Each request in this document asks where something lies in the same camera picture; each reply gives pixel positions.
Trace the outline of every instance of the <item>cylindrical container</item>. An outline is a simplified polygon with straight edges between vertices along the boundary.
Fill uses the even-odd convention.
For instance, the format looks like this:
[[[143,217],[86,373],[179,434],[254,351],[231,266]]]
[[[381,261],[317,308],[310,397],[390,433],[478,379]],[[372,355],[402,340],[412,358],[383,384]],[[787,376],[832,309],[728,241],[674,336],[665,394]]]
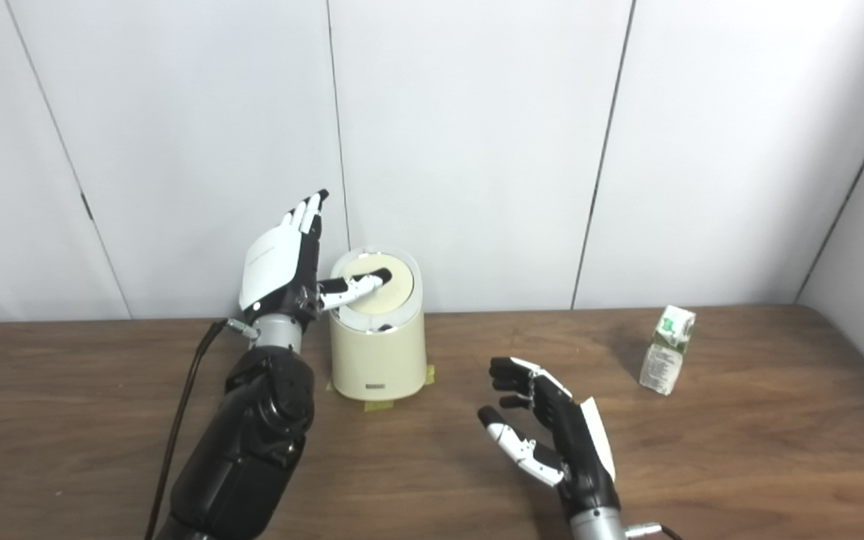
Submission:
[[[425,384],[425,316],[416,261],[402,250],[364,247],[342,256],[331,276],[348,278],[383,267],[391,271],[388,283],[330,311],[332,385],[353,400],[397,400]]]

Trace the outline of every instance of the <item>round lid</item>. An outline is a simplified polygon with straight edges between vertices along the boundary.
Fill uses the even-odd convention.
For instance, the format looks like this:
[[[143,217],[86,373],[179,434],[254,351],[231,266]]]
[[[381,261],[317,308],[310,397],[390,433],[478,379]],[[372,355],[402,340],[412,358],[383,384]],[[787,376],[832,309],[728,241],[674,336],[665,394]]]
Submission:
[[[336,321],[366,334],[395,332],[422,311],[422,275],[416,261],[403,250],[383,246],[351,250],[339,257],[331,276],[347,278],[382,267],[391,272],[391,280],[377,291],[330,311]]]
[[[343,278],[349,278],[383,267],[391,272],[391,280],[377,291],[349,304],[351,310],[366,315],[387,314],[405,304],[412,295],[412,270],[401,259],[387,253],[363,253],[357,259],[350,260],[340,274]]]

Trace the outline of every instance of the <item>wooden table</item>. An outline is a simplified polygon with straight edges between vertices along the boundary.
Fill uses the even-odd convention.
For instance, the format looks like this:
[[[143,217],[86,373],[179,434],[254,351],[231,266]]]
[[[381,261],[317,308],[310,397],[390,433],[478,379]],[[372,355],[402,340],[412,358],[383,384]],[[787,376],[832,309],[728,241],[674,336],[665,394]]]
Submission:
[[[864,359],[804,307],[698,310],[671,397],[635,382],[659,310],[430,315],[436,382],[389,410],[326,391],[327,325],[303,343],[316,423],[264,538],[569,539],[555,494],[476,419],[490,356],[594,395],[627,524],[686,540],[864,539]],[[206,321],[0,324],[0,539],[140,538]],[[203,362],[175,468],[245,343]],[[507,415],[542,434],[526,411]]]

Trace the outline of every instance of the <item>black cable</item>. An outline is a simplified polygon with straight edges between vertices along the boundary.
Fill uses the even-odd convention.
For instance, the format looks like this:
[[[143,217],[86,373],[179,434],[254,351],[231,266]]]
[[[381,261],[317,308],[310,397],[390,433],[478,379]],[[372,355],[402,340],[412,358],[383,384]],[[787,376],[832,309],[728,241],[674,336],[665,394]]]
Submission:
[[[195,356],[192,358],[192,365],[189,365],[189,373],[185,376],[185,387],[182,389],[182,396],[178,398],[178,410],[175,411],[175,419],[172,420],[172,430],[169,433],[169,441],[165,444],[165,458],[162,459],[162,469],[158,473],[158,485],[155,486],[155,497],[151,500],[151,513],[148,514],[148,526],[145,529],[145,540],[152,540],[155,534],[155,522],[158,522],[158,509],[162,506],[162,495],[165,493],[165,484],[169,479],[169,468],[172,466],[172,453],[176,450],[176,441],[179,438],[179,427],[182,426],[182,416],[185,414],[185,406],[189,402],[189,395],[192,393],[192,385],[195,384],[196,373],[199,372],[199,364],[202,363],[202,357],[209,351],[209,345],[212,345],[213,339],[222,329],[226,328],[225,319],[213,322],[205,335],[202,336],[202,341],[199,342],[198,348],[195,349]]]
[[[676,534],[674,530],[669,529],[669,527],[665,525],[662,526],[662,532],[665,533],[665,535],[672,540],[682,540],[682,536],[678,536],[678,534]]]

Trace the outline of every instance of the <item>robotic arm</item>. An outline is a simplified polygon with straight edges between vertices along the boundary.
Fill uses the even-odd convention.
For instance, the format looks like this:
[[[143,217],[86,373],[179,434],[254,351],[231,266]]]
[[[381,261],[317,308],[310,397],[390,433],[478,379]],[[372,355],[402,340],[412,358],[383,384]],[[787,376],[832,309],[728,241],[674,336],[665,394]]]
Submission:
[[[556,488],[575,540],[669,533],[658,523],[622,526],[613,455],[592,397],[575,403],[551,373],[519,358],[491,359],[489,375],[494,389],[514,392],[499,399],[500,407],[532,410],[538,423],[552,431],[555,450],[512,427],[493,407],[479,410],[479,420],[502,451],[526,473]]]
[[[219,411],[172,486],[158,540],[251,540],[265,530],[315,416],[315,376],[299,358],[305,329],[323,311],[392,279],[382,268],[316,282],[328,195],[322,189],[303,199],[247,250],[239,295],[246,322],[226,324],[251,347],[226,378]]]

